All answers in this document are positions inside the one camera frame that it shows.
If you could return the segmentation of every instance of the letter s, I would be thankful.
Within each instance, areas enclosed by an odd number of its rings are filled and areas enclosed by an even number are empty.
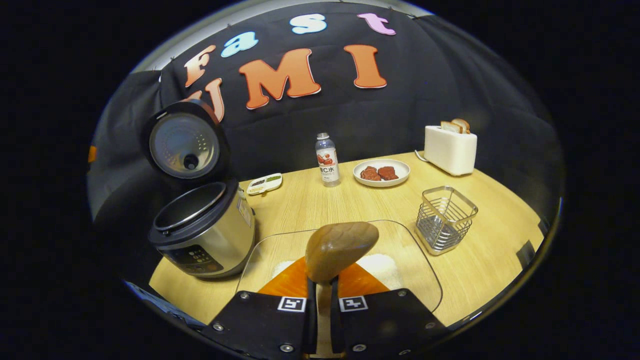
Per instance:
[[[326,29],[326,22],[324,20],[324,15],[318,13],[312,13],[308,15],[300,15],[289,21],[289,24],[295,26],[295,28],[291,29],[296,34],[306,34],[306,33],[317,33],[318,31],[322,31]]]

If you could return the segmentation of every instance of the plate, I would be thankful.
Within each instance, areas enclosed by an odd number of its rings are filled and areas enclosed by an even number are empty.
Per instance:
[[[381,167],[394,167],[396,170],[397,179],[393,180],[381,180],[381,181],[373,181],[373,180],[365,180],[360,177],[360,173],[366,169],[367,167],[374,167],[377,169]],[[360,184],[364,184],[367,186],[372,186],[374,188],[386,188],[389,186],[394,186],[405,182],[409,178],[409,173],[411,172],[411,168],[409,165],[403,163],[402,161],[397,161],[393,159],[375,159],[375,160],[367,160],[363,163],[359,163],[353,168],[353,177]]]

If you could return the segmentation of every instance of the wire basket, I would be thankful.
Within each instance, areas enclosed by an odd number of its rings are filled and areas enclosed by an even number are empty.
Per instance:
[[[415,225],[432,255],[455,248],[465,237],[478,208],[451,186],[422,192]]]

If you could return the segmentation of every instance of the letter m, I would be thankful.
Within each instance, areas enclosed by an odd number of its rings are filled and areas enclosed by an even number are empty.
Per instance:
[[[246,107],[252,110],[269,103],[269,97],[262,93],[263,88],[274,99],[282,99],[287,80],[289,80],[287,91],[289,97],[301,97],[320,92],[320,84],[314,81],[311,74],[309,55],[311,55],[311,49],[291,50],[282,56],[278,70],[273,70],[262,60],[254,60],[241,66],[239,72],[244,74],[246,86],[249,89],[249,101]]]

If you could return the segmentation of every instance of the steak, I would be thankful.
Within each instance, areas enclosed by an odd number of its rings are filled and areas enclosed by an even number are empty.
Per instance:
[[[378,175],[380,175],[384,180],[393,180],[398,178],[394,167],[381,167],[378,169]]]
[[[360,177],[365,180],[381,181],[382,178],[376,172],[376,168],[367,167],[360,173]]]

